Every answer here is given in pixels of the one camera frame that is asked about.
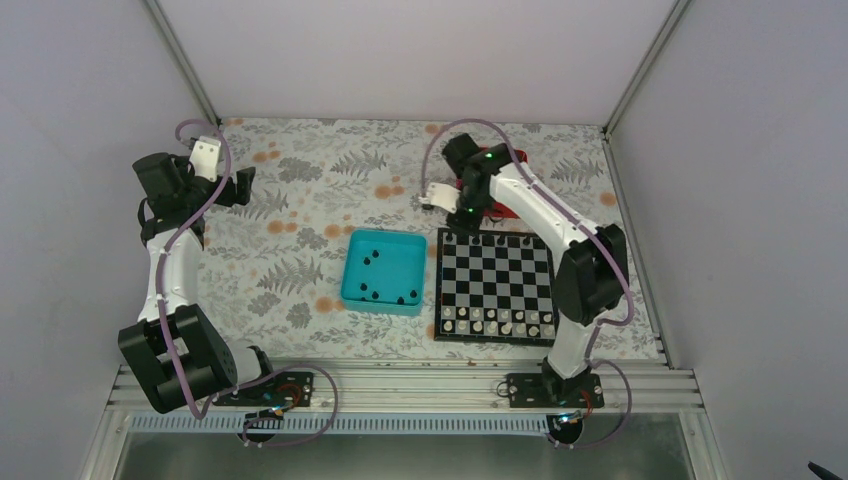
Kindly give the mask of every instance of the leaf pattern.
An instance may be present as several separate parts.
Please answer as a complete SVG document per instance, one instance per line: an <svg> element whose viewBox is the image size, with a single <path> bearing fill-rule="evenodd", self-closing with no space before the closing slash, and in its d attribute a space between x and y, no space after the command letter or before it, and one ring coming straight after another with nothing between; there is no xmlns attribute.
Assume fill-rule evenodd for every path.
<svg viewBox="0 0 848 480"><path fill-rule="evenodd" d="M547 353L537 347L433 341L435 258L428 258L423 309L416 317L347 311L341 304L349 234L355 228L417 232L435 243L444 213L422 210L417 196L421 157L432 138L428 132L439 124L245 118L225 125L238 168L257 171L247 206L215 206L206 214L199 301L224 338L251 342L272 356L305 358L477 361L540 359ZM597 128L502 127L528 153L534 172L569 205L599 224L620 224L618 209L600 200L614 190ZM499 143L483 127L463 126L459 132L482 145ZM446 141L440 139L435 152ZM453 182L437 153L428 180ZM483 228L527 226L520 220L485 220ZM625 329L605 326L598 357L657 358L632 263L630 272L636 319ZM624 315L621 303L611 312L615 318Z"/></svg>

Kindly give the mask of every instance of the gray fern print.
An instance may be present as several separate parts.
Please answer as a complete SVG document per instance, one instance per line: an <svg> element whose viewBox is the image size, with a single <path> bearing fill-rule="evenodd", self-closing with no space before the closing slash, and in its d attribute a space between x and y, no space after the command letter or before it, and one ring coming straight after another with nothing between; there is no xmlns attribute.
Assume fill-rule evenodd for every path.
<svg viewBox="0 0 848 480"><path fill-rule="evenodd" d="M579 185L587 185L589 180L594 177L599 177L604 173L603 167L598 162L592 160L574 160L563 159L551 172L551 178L563 182L576 183Z"/></svg>
<svg viewBox="0 0 848 480"><path fill-rule="evenodd" d="M386 166L386 160L377 152L370 154L365 150L362 153L350 152L339 159L330 171L359 177L368 175L372 170L381 169Z"/></svg>
<svg viewBox="0 0 848 480"><path fill-rule="evenodd" d="M321 167L298 158L286 157L280 160L278 166L281 169L278 174L281 182L291 183L295 180L309 182L321 178Z"/></svg>
<svg viewBox="0 0 848 480"><path fill-rule="evenodd" d="M297 244L303 247L309 247L311 250L318 250L326 247L330 242L319 235L312 227L306 227L297 232Z"/></svg>
<svg viewBox="0 0 848 480"><path fill-rule="evenodd" d="M272 194L267 190L253 192L247 205L233 205L225 211L250 220L265 220L271 215L279 214L289 207L288 194L281 191Z"/></svg>
<svg viewBox="0 0 848 480"><path fill-rule="evenodd" d="M247 310L249 312L253 312L260 317L264 317L266 313L268 313L271 308L275 305L279 305L280 297L274 295L271 292L265 292L262 295L254 298L250 301L250 305L247 306Z"/></svg>
<svg viewBox="0 0 848 480"><path fill-rule="evenodd" d="M309 321L312 320L312 313L309 311L309 305L304 303L298 303L292 306L289 313L286 315L286 320L288 320L293 328L306 328L309 325Z"/></svg>
<svg viewBox="0 0 848 480"><path fill-rule="evenodd" d="M293 265L285 260L280 261L274 268L268 269L266 273L256 284L257 287L266 290L283 293L286 290L287 295L291 295L292 291L300 293L308 284L317 285L318 280L324 280L324 274L321 273L321 264L315 266L315 259L309 260L309 265L299 257L294 259L297 265Z"/></svg>

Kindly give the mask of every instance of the red container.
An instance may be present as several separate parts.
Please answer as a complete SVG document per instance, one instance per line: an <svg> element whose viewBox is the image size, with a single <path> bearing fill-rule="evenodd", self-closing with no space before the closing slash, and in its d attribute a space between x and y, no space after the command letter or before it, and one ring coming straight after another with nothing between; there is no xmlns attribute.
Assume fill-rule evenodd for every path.
<svg viewBox="0 0 848 480"><path fill-rule="evenodd" d="M518 155L518 160L521 163L528 163L527 162L527 153L525 153L524 150L519 150L519 149L516 148L515 153ZM462 190L462 180L460 180L458 178L456 179L456 188ZM495 202L494 207L487 209L484 212L484 215L486 215L487 217L492 217L492 218L518 218L518 215L516 215L515 212L506 208L505 206L501 205L498 202Z"/></svg>

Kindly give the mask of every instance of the robotic arm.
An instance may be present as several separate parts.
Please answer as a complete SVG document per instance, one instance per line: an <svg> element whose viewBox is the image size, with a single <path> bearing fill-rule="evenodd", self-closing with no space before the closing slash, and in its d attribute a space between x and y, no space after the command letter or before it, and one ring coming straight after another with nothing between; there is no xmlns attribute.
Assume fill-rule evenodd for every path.
<svg viewBox="0 0 848 480"><path fill-rule="evenodd" d="M195 141L191 156L156 153L138 160L133 169L147 198L139 205L141 241L150 254L150 275L144 308L138 322L120 331L118 346L153 408L167 413L186 404L162 335L157 265L168 255L162 273L162 292L172 338L185 346L180 360L195 398L271 372L268 357L251 345L224 341L197 304L197 266L203 250L203 217L198 218L165 253L165 244L210 198L221 181L217 165L221 143L212 137ZM246 205L255 168L236 173L237 183L226 185L215 203L225 207ZM145 201L153 212L144 218Z"/></svg>
<svg viewBox="0 0 848 480"><path fill-rule="evenodd" d="M585 354L594 341L593 320L602 311L614 308L624 292L598 248L534 187L544 190L595 232L627 278L624 232L616 225L598 227L562 202L532 173L528 182L512 163L505 144L483 149L468 134L462 134L448 142L442 155L462 180L462 190L430 184L421 201L446 210L448 226L478 231L485 210L497 201L518 214L550 248L555 267L553 300L568 321L559 324L554 346L542 363L542 375L551 400L567 398L590 373Z"/></svg>

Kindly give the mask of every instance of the gray floor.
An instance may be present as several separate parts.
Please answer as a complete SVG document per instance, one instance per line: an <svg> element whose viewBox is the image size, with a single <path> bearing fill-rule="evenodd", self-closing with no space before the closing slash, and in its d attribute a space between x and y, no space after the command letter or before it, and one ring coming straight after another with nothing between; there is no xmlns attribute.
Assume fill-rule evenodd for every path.
<svg viewBox="0 0 848 480"><path fill-rule="evenodd" d="M589 441L618 419L587 420ZM517 436L326 435L290 449L245 448L234 435L130 434L116 478L557 479L692 478L676 415L636 415L614 442L555 451Z"/></svg>

